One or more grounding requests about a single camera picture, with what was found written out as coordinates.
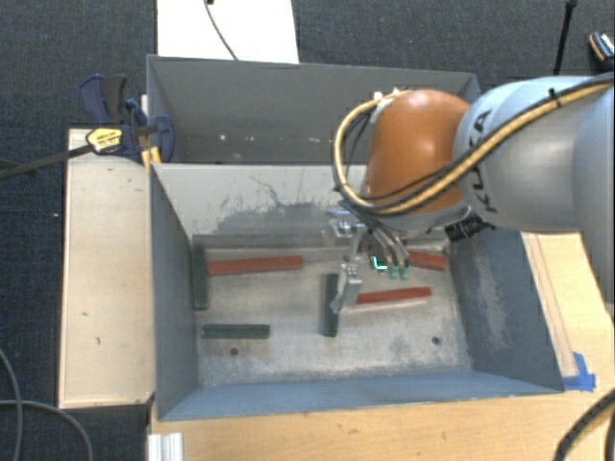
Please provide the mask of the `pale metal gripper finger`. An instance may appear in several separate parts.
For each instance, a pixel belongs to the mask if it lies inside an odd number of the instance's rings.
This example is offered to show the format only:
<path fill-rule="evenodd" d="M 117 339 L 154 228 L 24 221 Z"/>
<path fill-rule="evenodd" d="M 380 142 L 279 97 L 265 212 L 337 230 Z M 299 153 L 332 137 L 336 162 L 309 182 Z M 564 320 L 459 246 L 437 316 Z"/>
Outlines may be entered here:
<path fill-rule="evenodd" d="M 348 209 L 329 211 L 329 225 L 334 236 L 347 245 L 343 260 L 354 263 L 358 259 L 359 247 L 367 231 L 364 221 Z"/>
<path fill-rule="evenodd" d="M 354 307 L 362 285 L 356 263 L 342 263 L 336 273 L 328 275 L 328 310 L 339 314 Z"/>

